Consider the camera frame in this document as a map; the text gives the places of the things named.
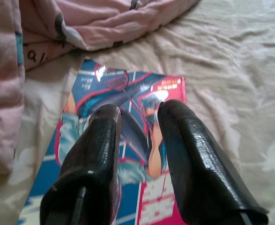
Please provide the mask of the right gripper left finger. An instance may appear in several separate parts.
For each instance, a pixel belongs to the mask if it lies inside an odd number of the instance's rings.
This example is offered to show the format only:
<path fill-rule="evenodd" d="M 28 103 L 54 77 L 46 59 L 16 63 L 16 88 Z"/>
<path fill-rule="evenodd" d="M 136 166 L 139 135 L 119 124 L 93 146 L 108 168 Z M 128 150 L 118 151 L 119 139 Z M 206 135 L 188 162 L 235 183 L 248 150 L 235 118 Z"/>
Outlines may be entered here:
<path fill-rule="evenodd" d="M 63 161 L 40 205 L 42 225 L 111 225 L 119 207 L 121 110 L 103 105 Z"/>

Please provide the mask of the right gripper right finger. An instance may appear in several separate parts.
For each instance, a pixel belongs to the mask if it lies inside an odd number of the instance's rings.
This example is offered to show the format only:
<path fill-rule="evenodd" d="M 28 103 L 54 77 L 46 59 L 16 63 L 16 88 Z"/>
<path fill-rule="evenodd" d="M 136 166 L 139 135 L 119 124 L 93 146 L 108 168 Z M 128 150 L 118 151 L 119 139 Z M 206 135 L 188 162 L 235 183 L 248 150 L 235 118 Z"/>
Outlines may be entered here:
<path fill-rule="evenodd" d="M 206 125 L 185 104 L 160 104 L 171 181 L 182 220 L 189 225 L 266 225 L 257 203 Z"/>

